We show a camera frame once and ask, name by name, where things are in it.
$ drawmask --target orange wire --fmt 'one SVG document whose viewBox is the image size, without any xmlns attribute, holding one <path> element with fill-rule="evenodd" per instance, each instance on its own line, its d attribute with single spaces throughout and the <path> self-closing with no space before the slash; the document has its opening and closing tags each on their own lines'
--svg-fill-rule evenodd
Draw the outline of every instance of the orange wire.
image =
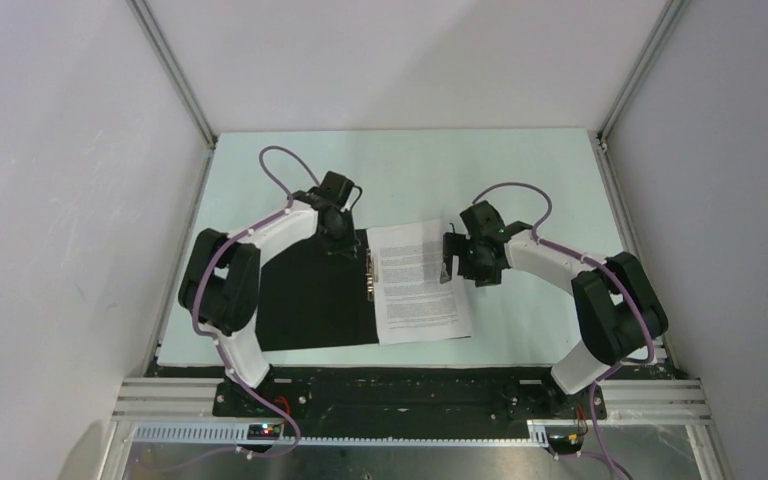
<svg viewBox="0 0 768 480">
<path fill-rule="evenodd" d="M 590 426 L 587 425 L 587 415 L 584 413 L 584 408 L 582 408 L 581 405 L 579 405 L 575 409 L 575 417 L 576 417 L 576 419 L 579 419 L 582 422 L 584 422 L 585 430 L 584 430 L 584 433 L 582 433 L 581 435 L 582 436 L 587 435 L 587 433 L 590 432 Z"/>
</svg>

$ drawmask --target white wall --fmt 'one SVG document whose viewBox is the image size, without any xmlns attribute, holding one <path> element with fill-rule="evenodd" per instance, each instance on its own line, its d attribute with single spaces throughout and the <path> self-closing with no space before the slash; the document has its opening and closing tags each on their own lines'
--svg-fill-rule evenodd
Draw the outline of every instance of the white wall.
<svg viewBox="0 0 768 480">
<path fill-rule="evenodd" d="M 150 2 L 219 131 L 596 129 L 666 0 Z"/>
<path fill-rule="evenodd" d="M 0 479 L 109 418 L 204 155 L 126 2 L 0 1 Z"/>
<path fill-rule="evenodd" d="M 693 2 L 609 148 L 678 359 L 768 478 L 768 2 Z"/>
</svg>

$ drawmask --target wire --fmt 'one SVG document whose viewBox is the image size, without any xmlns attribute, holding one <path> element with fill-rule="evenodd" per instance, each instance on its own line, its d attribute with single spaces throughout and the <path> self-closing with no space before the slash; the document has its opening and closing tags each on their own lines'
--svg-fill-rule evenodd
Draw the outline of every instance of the wire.
<svg viewBox="0 0 768 480">
<path fill-rule="evenodd" d="M 362 197 L 362 196 L 363 196 L 363 189 L 360 187 L 360 185 L 354 185 L 352 188 L 357 188 L 357 190 L 358 190 L 358 196 L 357 196 L 357 198 L 355 199 L 355 201 L 354 201 L 354 202 L 352 202 L 352 206 L 351 206 L 351 207 L 349 207 L 349 210 L 354 210 L 354 209 L 355 209 L 355 204 L 357 204 L 358 200 L 360 200 L 360 197 Z"/>
<path fill-rule="evenodd" d="M 610 466 L 610 464 L 608 463 L 607 457 L 605 455 L 602 455 L 601 453 L 596 453 L 596 452 L 578 452 L 578 453 L 563 453 L 563 454 L 561 454 L 561 453 L 555 452 L 555 449 L 552 448 L 551 445 L 546 447 L 546 451 L 549 452 L 553 457 L 558 457 L 558 459 L 570 459 L 572 457 L 575 457 L 575 458 L 578 458 L 578 457 L 593 458 L 593 459 L 599 460 L 600 462 L 605 463 L 606 465 Z M 626 470 L 625 467 L 623 467 L 622 465 L 617 463 L 616 464 L 616 468 L 617 468 L 617 470 L 620 471 L 620 473 L 625 475 L 625 478 L 627 478 L 628 480 L 634 480 L 634 477 L 631 475 L 631 472 Z"/>
<path fill-rule="evenodd" d="M 583 437 L 590 432 L 590 426 L 587 425 L 587 415 L 584 414 L 584 409 L 581 405 L 575 408 L 576 428 L 578 430 L 578 436 Z M 581 426 L 584 425 L 584 432 L 581 433 Z"/>
<path fill-rule="evenodd" d="M 617 290 L 619 290 L 620 294 L 622 295 L 626 305 L 628 305 L 628 307 L 631 309 L 631 313 L 632 315 L 634 315 L 635 320 L 637 320 L 637 324 L 640 327 L 641 332 L 643 333 L 644 343 L 646 344 L 646 359 L 637 360 L 633 358 L 626 358 L 625 360 L 633 363 L 640 363 L 640 364 L 647 364 L 652 362 L 652 360 L 655 359 L 655 344 L 652 341 L 652 335 L 649 334 L 649 328 L 646 326 L 646 322 L 643 320 L 643 315 L 640 313 L 640 309 L 637 307 L 637 303 L 634 301 L 634 298 L 632 298 L 631 294 L 625 288 L 625 285 L 623 285 L 622 282 L 620 282 L 620 280 L 617 278 L 617 276 L 614 275 L 614 272 L 609 270 L 608 267 L 603 265 L 601 262 L 598 262 L 595 259 L 585 254 L 579 253 L 569 247 L 565 247 L 551 240 L 543 239 L 537 234 L 537 228 L 540 227 L 540 225 L 542 225 L 543 222 L 545 222 L 546 219 L 549 218 L 549 215 L 552 214 L 552 198 L 549 197 L 548 193 L 546 193 L 540 187 L 536 187 L 529 183 L 502 182 L 502 183 L 497 183 L 495 185 L 491 185 L 490 187 L 484 189 L 484 191 L 479 193 L 472 200 L 472 204 L 475 205 L 485 195 L 501 187 L 522 187 L 522 188 L 537 192 L 543 197 L 544 200 L 546 200 L 546 213 L 544 213 L 543 216 L 541 216 L 537 220 L 537 222 L 534 223 L 534 226 L 531 228 L 531 238 L 533 238 L 538 245 L 539 244 L 546 245 L 547 247 L 551 248 L 552 250 L 555 250 L 556 252 L 562 253 L 566 256 L 574 258 L 575 260 L 578 260 L 582 263 L 586 263 L 587 265 L 597 268 L 611 281 L 611 283 L 614 284 L 614 286 L 617 288 Z M 602 452 L 603 452 L 603 455 L 601 455 L 599 459 L 607 463 L 608 466 L 611 467 L 611 470 L 614 471 L 614 473 L 623 474 L 626 476 L 626 478 L 631 480 L 631 475 L 629 475 L 628 471 L 625 468 L 623 468 L 622 465 L 616 463 L 614 459 L 611 458 L 611 455 L 608 453 L 608 448 L 605 445 L 605 439 L 603 438 L 602 431 L 599 428 L 599 422 L 596 420 L 597 418 L 596 404 L 594 403 L 594 400 L 596 398 L 596 384 L 610 377 L 614 373 L 616 373 L 617 370 L 620 369 L 620 367 L 621 367 L 620 363 L 613 365 L 605 373 L 603 373 L 598 378 L 596 378 L 596 380 L 590 385 L 590 390 L 589 390 L 590 418 L 593 421 L 593 432 L 596 434 L 596 440 L 599 442 L 599 447 L 602 449 Z"/>
<path fill-rule="evenodd" d="M 310 175 L 310 178 L 313 180 L 313 182 L 317 186 L 319 186 L 319 179 L 316 178 L 316 175 L 313 173 L 310 167 L 307 166 L 304 160 L 302 160 L 294 152 L 278 145 L 270 145 L 268 147 L 265 147 L 263 150 L 261 150 L 260 154 L 258 155 L 258 159 L 260 161 L 260 167 L 263 169 L 264 173 L 266 173 L 266 176 L 268 176 L 273 182 L 275 182 L 276 185 L 278 185 L 278 187 L 281 188 L 281 190 L 284 191 L 284 193 L 287 196 L 287 205 L 284 207 L 284 209 L 288 209 L 293 206 L 292 193 L 290 192 L 290 189 L 287 188 L 287 186 L 284 185 L 284 183 L 281 182 L 281 180 L 279 180 L 278 177 L 276 177 L 272 173 L 272 171 L 269 170 L 269 168 L 266 166 L 266 163 L 264 161 L 264 156 L 266 155 L 266 153 L 273 150 L 284 152 L 287 155 L 296 159 L 296 161 L 299 162 L 299 164 L 305 169 L 305 171 L 307 171 L 308 175 Z M 157 467 L 152 467 L 150 465 L 146 465 L 144 463 L 139 463 L 139 465 L 141 465 L 143 468 L 147 470 L 151 470 L 153 472 L 170 472 L 170 471 L 179 470 L 186 466 L 192 465 L 205 458 L 212 457 L 213 455 L 226 453 L 226 452 L 243 452 L 244 451 L 248 456 L 251 456 L 251 457 L 276 458 L 276 457 L 280 457 L 282 455 L 286 455 L 290 453 L 293 449 L 295 449 L 299 445 L 299 442 L 301 441 L 301 438 L 302 438 L 301 430 L 299 429 L 299 424 L 296 423 L 296 421 L 293 420 L 293 417 L 290 416 L 290 406 L 289 406 L 289 403 L 287 403 L 286 399 L 284 400 L 285 406 L 287 407 L 285 411 L 284 409 L 278 408 L 275 404 L 270 403 L 268 400 L 261 397 L 252 387 L 246 384 L 246 382 L 242 379 L 242 377 L 240 377 L 240 374 L 237 373 L 237 371 L 231 367 L 231 361 L 228 358 L 228 355 L 225 353 L 225 350 L 222 348 L 222 346 L 219 345 L 218 336 L 213 332 L 202 330 L 199 324 L 199 310 L 201 308 L 201 302 L 204 298 L 204 291 L 207 288 L 208 280 L 210 280 L 210 277 L 213 275 L 213 270 L 216 268 L 216 265 L 219 263 L 219 259 L 222 258 L 222 255 L 224 255 L 225 252 L 227 252 L 232 245 L 237 243 L 243 237 L 246 237 L 247 235 L 249 235 L 249 232 L 254 232 L 255 230 L 259 230 L 263 228 L 265 225 L 268 225 L 274 222 L 275 220 L 277 220 L 278 218 L 281 218 L 282 216 L 284 216 L 284 209 L 281 209 L 278 212 L 273 213 L 272 215 L 255 223 L 249 228 L 243 230 L 242 232 L 228 238 L 228 240 L 226 240 L 225 243 L 223 243 L 219 247 L 219 249 L 216 250 L 216 253 L 214 253 L 213 256 L 210 258 L 210 261 L 207 262 L 207 267 L 204 269 L 204 274 L 202 275 L 201 280 L 199 281 L 199 284 L 198 284 L 198 288 L 196 289 L 196 295 L 195 295 L 195 298 L 193 299 L 192 327 L 196 335 L 199 335 L 201 337 L 208 337 L 214 341 L 214 345 L 216 346 L 216 351 L 219 353 L 219 358 L 222 359 L 222 363 L 225 365 L 226 372 L 229 374 L 229 376 L 231 376 L 231 378 L 237 384 L 239 384 L 243 388 L 243 390 L 245 390 L 247 394 L 249 394 L 252 398 L 260 402 L 260 404 L 262 404 L 269 410 L 272 410 L 273 412 L 277 413 L 281 418 L 284 419 L 284 423 L 289 423 L 293 427 L 293 443 L 286 450 L 282 450 L 279 452 L 272 452 L 270 449 L 269 451 L 266 451 L 263 453 L 254 452 L 239 446 L 220 447 L 215 450 L 211 450 L 209 452 L 203 453 L 193 459 L 187 460 L 184 463 L 173 465 L 170 467 L 157 468 Z"/>
</svg>

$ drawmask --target aluminum frame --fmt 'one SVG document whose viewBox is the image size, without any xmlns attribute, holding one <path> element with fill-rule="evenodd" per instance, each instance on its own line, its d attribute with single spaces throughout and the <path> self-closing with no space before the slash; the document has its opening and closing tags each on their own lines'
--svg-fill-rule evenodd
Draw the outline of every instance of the aluminum frame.
<svg viewBox="0 0 768 480">
<path fill-rule="evenodd" d="M 640 88 L 643 80 L 651 70 L 658 55 L 663 49 L 667 38 L 672 33 L 681 14 L 689 4 L 689 0 L 670 0 L 665 6 L 652 30 L 646 45 L 635 62 L 635 66 L 625 81 L 619 95 L 615 99 L 599 132 L 591 134 L 591 142 L 599 171 L 605 185 L 614 220 L 620 232 L 623 246 L 636 255 L 641 251 L 631 216 L 617 179 L 616 172 L 610 162 L 607 141 L 617 122 L 625 111 L 634 94 Z M 128 4 L 140 23 L 147 40 L 158 56 L 164 70 L 167 72 L 172 86 L 178 92 L 188 114 L 202 135 L 205 144 L 211 150 L 215 149 L 217 135 L 211 128 L 207 117 L 196 100 L 192 87 L 175 59 L 162 29 L 151 12 L 147 0 L 128 0 Z M 212 160 L 212 152 L 208 157 L 204 171 L 199 179 L 200 186 L 194 203 L 189 212 L 187 231 L 181 241 L 181 249 L 186 249 L 189 237 L 195 223 L 198 206 L 207 180 L 207 174 Z M 177 279 L 183 261 L 178 260 L 171 279 L 169 280 L 170 295 L 174 294 L 174 283 Z M 157 349 L 157 340 L 162 333 L 165 319 L 168 317 L 170 302 L 166 302 L 158 318 L 154 334 L 148 346 L 143 370 L 151 361 Z M 666 353 L 659 348 L 659 361 L 665 359 Z M 259 423 L 262 418 L 219 419 L 210 416 L 213 395 L 218 379 L 152 379 L 127 378 L 123 381 L 119 399 L 111 416 L 111 422 L 106 436 L 106 449 L 103 466 L 97 476 L 98 480 L 119 480 L 123 477 L 129 452 L 135 435 L 140 428 L 146 426 L 158 427 L 162 424 L 182 423 L 211 426 L 230 425 L 233 428 L 241 423 Z M 605 396 L 605 406 L 608 409 L 608 419 L 601 422 L 605 425 L 684 425 L 691 441 L 694 456 L 703 479 L 733 478 L 729 469 L 716 428 L 711 418 L 702 385 L 696 380 L 608 380 L 602 383 Z M 530 423 L 532 438 L 541 438 L 540 432 L 546 427 L 569 426 L 571 421 L 565 420 L 536 420 Z M 399 442 L 400 445 L 451 445 L 448 442 Z M 475 442 L 482 446 L 540 446 L 540 441 L 488 441 Z M 363 439 L 323 439 L 309 438 L 302 441 L 303 445 L 382 445 Z"/>
</svg>

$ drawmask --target purple cable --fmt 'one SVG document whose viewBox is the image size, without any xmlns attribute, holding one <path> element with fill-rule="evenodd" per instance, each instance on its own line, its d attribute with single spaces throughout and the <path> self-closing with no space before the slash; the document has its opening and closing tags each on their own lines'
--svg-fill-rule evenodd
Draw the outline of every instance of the purple cable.
<svg viewBox="0 0 768 480">
<path fill-rule="evenodd" d="M 293 427 L 293 443 L 290 445 L 290 448 L 280 451 L 280 452 L 272 452 L 267 451 L 263 453 L 259 452 L 253 452 L 251 450 L 244 449 L 242 447 L 220 447 L 214 450 L 210 450 L 208 452 L 205 452 L 195 458 L 192 458 L 190 460 L 187 460 L 186 462 L 180 463 L 178 465 L 173 465 L 169 467 L 151 467 L 146 464 L 140 464 L 143 468 L 147 470 L 151 470 L 153 472 L 171 472 L 175 470 L 179 470 L 181 468 L 187 467 L 189 465 L 192 465 L 198 461 L 201 461 L 205 458 L 212 457 L 213 455 L 217 455 L 220 453 L 226 453 L 226 452 L 236 452 L 238 451 L 245 451 L 247 455 L 251 455 L 252 457 L 260 457 L 260 458 L 276 458 L 280 457 L 282 455 L 286 455 L 290 453 L 293 449 L 295 449 L 299 442 L 301 441 L 301 430 L 299 429 L 298 423 L 296 423 L 293 418 L 287 414 L 283 409 L 278 408 L 275 404 L 271 403 L 270 401 L 266 400 L 262 396 L 260 396 L 256 391 L 254 391 L 253 388 L 251 388 L 249 385 L 246 384 L 245 381 L 243 381 L 242 377 L 240 377 L 239 373 L 237 373 L 236 370 L 231 368 L 231 362 L 228 359 L 228 356 L 226 355 L 225 351 L 222 349 L 222 347 L 218 344 L 218 336 L 215 333 L 208 332 L 205 330 L 202 330 L 199 325 L 199 310 L 201 308 L 201 302 L 204 297 L 204 291 L 207 288 L 207 282 L 210 279 L 210 276 L 213 275 L 213 270 L 216 268 L 216 265 L 219 263 L 219 259 L 222 258 L 222 255 L 225 254 L 225 252 L 228 251 L 229 248 L 231 248 L 232 245 L 237 243 L 240 239 L 247 236 L 250 231 L 255 231 L 263 228 L 265 225 L 268 225 L 272 223 L 273 221 L 281 218 L 284 216 L 284 210 L 288 209 L 293 206 L 293 196 L 290 192 L 290 189 L 287 188 L 286 185 L 284 185 L 281 180 L 279 180 L 266 166 L 266 163 L 264 162 L 264 155 L 271 151 L 271 150 L 278 150 L 281 152 L 286 153 L 287 155 L 290 155 L 291 157 L 295 158 L 296 161 L 301 164 L 302 167 L 304 167 L 305 171 L 307 171 L 308 175 L 310 175 L 310 178 L 313 180 L 313 182 L 319 186 L 319 179 L 316 178 L 316 175 L 313 173 L 313 171 L 310 169 L 310 167 L 307 166 L 307 164 L 302 160 L 298 155 L 293 153 L 292 151 L 280 147 L 278 145 L 270 145 L 263 150 L 260 151 L 260 154 L 258 155 L 258 158 L 260 160 L 260 167 L 263 169 L 263 171 L 266 173 L 266 175 L 275 182 L 276 185 L 278 185 L 281 190 L 284 191 L 284 193 L 287 195 L 287 205 L 284 207 L 284 209 L 273 213 L 272 215 L 264 218 L 263 220 L 255 223 L 254 225 L 250 226 L 249 228 L 243 230 L 242 232 L 228 238 L 228 240 L 223 243 L 219 249 L 216 250 L 216 253 L 213 254 L 213 256 L 210 258 L 210 261 L 207 262 L 207 267 L 204 269 L 204 274 L 201 277 L 201 280 L 199 281 L 198 288 L 196 289 L 196 295 L 193 299 L 193 309 L 192 309 L 192 327 L 193 331 L 195 331 L 196 335 L 199 335 L 201 337 L 208 337 L 212 341 L 214 341 L 214 344 L 216 345 L 216 351 L 219 353 L 219 358 L 222 359 L 222 363 L 225 365 L 226 371 L 233 372 L 231 374 L 233 380 L 239 384 L 243 390 L 245 390 L 246 393 L 251 395 L 252 398 L 260 402 L 263 406 L 266 408 L 272 410 L 273 412 L 277 413 L 280 417 L 282 417 L 284 420 L 287 421 L 287 423 L 290 424 L 290 426 Z"/>
<path fill-rule="evenodd" d="M 620 280 L 617 278 L 617 276 L 608 269 L 605 265 L 602 265 L 602 263 L 597 262 L 593 258 L 590 258 L 582 253 L 579 253 L 569 247 L 566 247 L 564 245 L 561 245 L 559 243 L 555 243 L 551 240 L 544 240 L 540 238 L 539 235 L 537 235 L 537 228 L 543 224 L 543 222 L 546 221 L 547 218 L 549 218 L 549 215 L 552 213 L 552 199 L 549 197 L 549 194 L 546 193 L 543 189 L 536 187 L 534 185 L 531 185 L 529 183 L 522 183 L 522 182 L 502 182 L 497 183 L 496 185 L 491 185 L 490 187 L 486 188 L 484 191 L 479 193 L 473 200 L 472 203 L 475 205 L 478 203 L 479 200 L 481 200 L 484 195 L 492 192 L 493 190 L 496 190 L 497 188 L 501 187 L 522 187 L 526 188 L 528 190 L 535 191 L 539 193 L 544 200 L 546 200 L 546 213 L 543 214 L 542 217 L 540 217 L 537 222 L 534 223 L 534 226 L 531 228 L 531 238 L 534 239 L 535 242 L 538 244 L 546 245 L 547 247 L 551 248 L 552 250 L 555 250 L 556 252 L 559 252 L 561 254 L 564 254 L 568 257 L 571 257 L 575 260 L 578 260 L 580 262 L 584 262 L 594 268 L 597 268 L 600 272 L 602 272 L 608 279 L 611 281 L 611 283 L 614 284 L 614 286 L 617 288 L 617 290 L 620 292 L 620 294 L 623 297 L 623 300 L 625 303 L 629 306 L 631 309 L 631 313 L 634 315 L 634 319 L 637 320 L 638 326 L 640 326 L 640 330 L 643 333 L 643 339 L 646 344 L 646 359 L 645 360 L 636 360 L 633 358 L 627 358 L 626 361 L 633 362 L 633 363 L 641 363 L 646 364 L 650 363 L 652 360 L 655 359 L 655 344 L 652 341 L 652 335 L 649 334 L 649 328 L 646 326 L 646 322 L 643 320 L 643 315 L 640 313 L 640 309 L 637 307 L 637 303 L 634 301 L 634 298 L 632 298 L 631 293 L 625 288 L 625 285 L 620 282 Z M 596 396 L 596 384 L 601 382 L 602 380 L 605 380 L 606 378 L 610 377 L 614 373 L 617 372 L 617 370 L 620 369 L 620 364 L 617 363 L 616 365 L 609 368 L 605 373 L 600 375 L 591 385 L 590 385 L 590 417 L 593 421 L 593 431 L 596 433 L 596 440 L 599 442 L 599 447 L 602 448 L 602 451 L 604 452 L 604 460 L 608 466 L 611 467 L 611 470 L 614 473 L 620 473 L 625 475 L 627 478 L 631 479 L 631 476 L 628 474 L 628 471 L 622 467 L 622 465 L 619 465 L 614 461 L 613 458 L 611 458 L 611 455 L 608 453 L 608 449 L 605 446 L 605 439 L 602 437 L 602 430 L 599 428 L 599 423 L 596 420 L 596 405 L 594 404 L 594 399 Z"/>
<path fill-rule="evenodd" d="M 605 455 L 602 455 L 601 453 L 596 453 L 596 452 L 579 452 L 579 453 L 564 453 L 564 454 L 559 454 L 559 453 L 556 453 L 556 452 L 555 452 L 555 449 L 554 449 L 554 448 L 552 448 L 552 446 L 551 446 L 551 445 L 549 445 L 549 446 L 546 448 L 546 450 L 548 450 L 548 451 L 549 451 L 549 453 L 550 453 L 550 454 L 551 454 L 553 457 L 554 457 L 555 455 L 557 455 L 559 459 L 560 459 L 560 458 L 563 458 L 563 459 L 569 459 L 569 458 L 572 458 L 572 457 L 576 457 L 576 458 L 578 458 L 578 457 L 584 457 L 584 458 L 594 458 L 594 459 L 596 459 L 596 460 L 599 460 L 600 462 L 603 462 L 603 463 L 607 464 L 609 467 L 611 466 L 611 465 L 610 465 L 610 463 L 608 463 L 608 458 L 607 458 Z M 627 478 L 628 480 L 634 480 L 634 477 L 632 477 L 632 476 L 631 476 L 631 472 L 629 472 L 628 470 L 626 470 L 626 469 L 625 469 L 625 467 L 623 467 L 623 466 L 622 466 L 622 465 L 620 465 L 620 464 L 616 464 L 615 466 L 616 466 L 616 469 L 619 469 L 619 471 L 620 471 L 620 472 L 621 472 L 623 475 L 625 475 L 625 478 Z"/>
</svg>

